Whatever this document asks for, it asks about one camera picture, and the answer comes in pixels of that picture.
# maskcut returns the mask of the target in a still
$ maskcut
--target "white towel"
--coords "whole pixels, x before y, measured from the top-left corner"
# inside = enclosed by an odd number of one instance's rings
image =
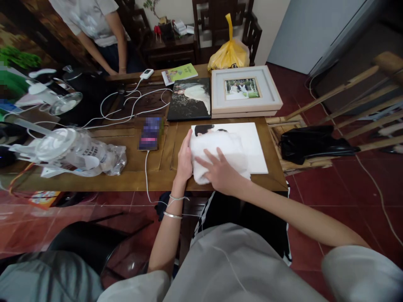
[[[217,131],[201,136],[192,136],[190,139],[193,177],[197,184],[205,185],[210,181],[203,176],[208,172],[208,169],[196,162],[194,158],[198,156],[211,163],[203,150],[207,149],[212,155],[218,158],[217,147],[221,149],[231,167],[243,177],[251,179],[251,174],[248,171],[248,159],[243,151],[241,138],[235,133]]]

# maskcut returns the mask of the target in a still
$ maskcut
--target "wooden chair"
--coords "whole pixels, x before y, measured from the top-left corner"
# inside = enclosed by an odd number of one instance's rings
[[[332,91],[328,92],[327,94],[323,95],[322,97],[316,99],[315,101],[307,104],[306,106],[298,109],[297,111],[285,116],[285,117],[269,117],[266,118],[267,125],[269,127],[270,135],[272,136],[273,140],[276,142],[276,152],[278,155],[278,158],[280,159],[281,166],[283,168],[283,171],[286,175],[291,175],[295,174],[301,171],[304,171],[306,169],[312,169],[316,167],[330,167],[332,166],[332,161],[331,159],[336,158],[336,156],[328,156],[328,157],[314,157],[311,159],[306,159],[303,165],[296,165],[292,162],[283,160],[281,157],[281,150],[279,147],[279,142],[281,140],[281,135],[284,132],[287,132],[291,129],[294,128],[301,128],[301,127],[306,127],[306,124],[301,117],[301,113],[304,111],[308,110],[309,108],[312,108],[315,105],[319,105],[322,103],[324,100],[346,90],[349,89],[358,83],[364,81],[365,79],[369,78],[370,76],[374,75],[375,73],[382,71],[385,73],[388,77],[390,77],[392,80],[394,80],[395,83],[390,84],[384,88],[377,89],[374,87],[374,90],[371,91],[371,94],[358,99],[356,101],[353,101],[344,107],[340,108],[337,112],[334,112],[318,122],[315,125],[321,125],[327,121],[330,121],[331,119],[334,119],[335,117],[338,117],[346,112],[349,112],[353,110],[354,108],[357,108],[363,104],[370,103],[371,101],[379,98],[380,96],[386,95],[387,93],[396,90],[400,86],[403,86],[403,59],[390,53],[390,52],[384,52],[377,57],[374,58],[373,60],[374,66],[369,68],[368,70],[360,73],[356,77],[350,79],[347,81],[345,84],[342,84],[336,88],[334,88]],[[382,104],[373,106],[372,108],[365,110],[364,112],[352,116],[351,118],[338,123],[335,126],[335,130],[340,129],[346,125],[351,124],[352,122],[362,118],[366,117],[368,115],[371,115],[375,112],[379,112],[380,110],[385,110],[386,108],[391,108],[394,106],[395,110],[391,111],[391,114],[385,115],[384,117],[375,120],[361,128],[358,128],[350,133],[344,134],[341,137],[345,138],[346,140],[349,140],[353,137],[356,137],[360,134],[366,133],[368,131],[371,131],[373,129],[376,129],[378,127],[383,127],[383,125],[394,122],[394,121],[399,121],[401,122],[401,118],[403,118],[403,95],[400,95],[398,97],[394,97],[388,101],[383,102]],[[372,150],[372,149],[377,149],[377,148],[382,148],[382,147],[387,147],[387,146],[393,146],[399,143],[403,142],[403,135],[399,135],[396,137],[389,137],[387,139],[383,140],[374,140],[374,142],[367,143],[364,145],[359,146],[361,149],[361,152]]]
[[[228,23],[225,15],[231,14],[232,25],[241,26],[245,19],[243,28],[242,42],[250,50],[250,66],[255,66],[255,57],[257,48],[262,35],[262,29],[257,23],[257,18],[252,12],[254,0],[249,0],[248,10],[246,11],[246,3],[238,3],[238,0],[192,0],[193,1],[193,17],[194,17],[194,35],[196,39],[196,57],[200,60],[200,26],[201,31],[211,31],[212,50],[216,50],[215,46],[218,41],[227,41],[229,37]]]
[[[136,45],[136,52],[144,66],[149,66],[143,47],[149,39],[152,39],[153,32],[147,20],[143,8],[136,8],[134,0],[116,0],[119,5],[118,14],[130,39]]]

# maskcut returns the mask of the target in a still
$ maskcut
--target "green book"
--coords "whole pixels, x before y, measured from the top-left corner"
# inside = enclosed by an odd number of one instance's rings
[[[187,80],[188,78],[194,78],[195,76],[198,76],[198,73],[191,63],[162,72],[162,77],[164,78],[166,86],[175,83],[175,81]]]

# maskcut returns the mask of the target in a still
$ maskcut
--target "hand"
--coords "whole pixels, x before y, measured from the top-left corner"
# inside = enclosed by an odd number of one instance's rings
[[[117,75],[118,73],[117,73],[116,71],[114,71],[113,69],[111,69],[110,71],[108,71],[108,74],[109,74],[110,76],[115,76],[115,75]]]
[[[207,168],[209,171],[204,174],[216,191],[225,195],[237,196],[239,190],[245,188],[246,178],[241,176],[231,165],[228,163],[220,148],[217,148],[218,157],[213,156],[207,149],[204,149],[209,163],[200,157],[195,158],[196,162]]]
[[[186,182],[193,173],[192,152],[190,151],[189,142],[192,136],[192,129],[189,129],[188,134],[182,142],[182,146],[178,152],[178,169],[176,171],[176,179]]]

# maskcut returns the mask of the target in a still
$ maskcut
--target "white photo board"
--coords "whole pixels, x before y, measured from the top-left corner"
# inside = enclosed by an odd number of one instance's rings
[[[205,124],[193,125],[193,136],[208,134],[215,131],[236,133],[241,138],[243,150],[248,159],[248,170],[251,174],[268,174],[259,135],[254,122],[232,124]]]

